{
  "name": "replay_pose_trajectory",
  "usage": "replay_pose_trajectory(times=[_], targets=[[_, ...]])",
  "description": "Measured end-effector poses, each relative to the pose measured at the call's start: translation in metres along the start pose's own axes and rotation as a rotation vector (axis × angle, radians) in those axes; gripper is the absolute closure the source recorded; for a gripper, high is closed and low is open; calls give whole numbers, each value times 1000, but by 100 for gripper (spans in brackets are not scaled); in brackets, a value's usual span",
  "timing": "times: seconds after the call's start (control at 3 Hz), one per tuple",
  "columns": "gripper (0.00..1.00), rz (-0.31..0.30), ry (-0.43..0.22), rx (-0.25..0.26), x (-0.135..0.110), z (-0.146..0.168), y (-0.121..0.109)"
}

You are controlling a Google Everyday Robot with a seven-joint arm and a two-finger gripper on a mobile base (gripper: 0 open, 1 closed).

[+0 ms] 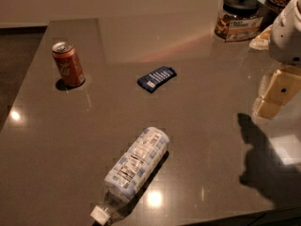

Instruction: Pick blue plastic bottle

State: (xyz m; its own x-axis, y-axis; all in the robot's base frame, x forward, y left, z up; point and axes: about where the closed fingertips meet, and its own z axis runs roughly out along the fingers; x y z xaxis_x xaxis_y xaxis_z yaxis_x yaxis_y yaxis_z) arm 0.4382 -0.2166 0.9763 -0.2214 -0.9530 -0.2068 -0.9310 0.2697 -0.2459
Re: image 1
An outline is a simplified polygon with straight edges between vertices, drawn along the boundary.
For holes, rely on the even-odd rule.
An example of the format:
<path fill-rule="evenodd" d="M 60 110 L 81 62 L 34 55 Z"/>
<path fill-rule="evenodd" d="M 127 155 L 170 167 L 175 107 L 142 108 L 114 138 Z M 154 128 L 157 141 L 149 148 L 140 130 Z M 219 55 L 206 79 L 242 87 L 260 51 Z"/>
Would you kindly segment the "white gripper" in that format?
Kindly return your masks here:
<path fill-rule="evenodd" d="M 271 58 L 282 64 L 301 65 L 301 0 L 291 0 L 274 20 L 269 52 Z M 252 110 L 256 116 L 273 119 L 300 90 L 299 67 L 282 67 L 266 73 Z"/>

